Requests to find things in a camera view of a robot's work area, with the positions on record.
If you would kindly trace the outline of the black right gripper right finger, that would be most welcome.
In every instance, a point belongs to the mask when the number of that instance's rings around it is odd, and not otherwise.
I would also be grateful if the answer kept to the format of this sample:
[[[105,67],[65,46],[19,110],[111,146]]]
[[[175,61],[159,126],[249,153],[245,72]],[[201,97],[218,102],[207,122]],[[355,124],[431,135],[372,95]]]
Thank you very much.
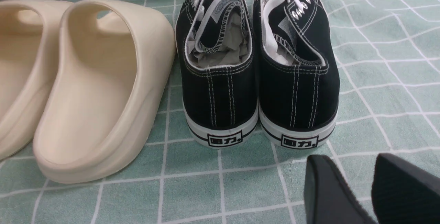
[[[396,155],[377,156],[371,198],[380,224],[440,222],[440,179]]]

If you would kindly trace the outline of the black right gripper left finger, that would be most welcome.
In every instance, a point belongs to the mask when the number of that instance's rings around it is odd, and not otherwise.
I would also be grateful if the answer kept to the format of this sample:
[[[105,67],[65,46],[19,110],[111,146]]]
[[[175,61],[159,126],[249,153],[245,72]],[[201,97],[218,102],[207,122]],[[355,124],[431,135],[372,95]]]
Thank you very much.
[[[308,224],[375,224],[360,205],[335,163],[326,155],[309,155],[304,204]]]

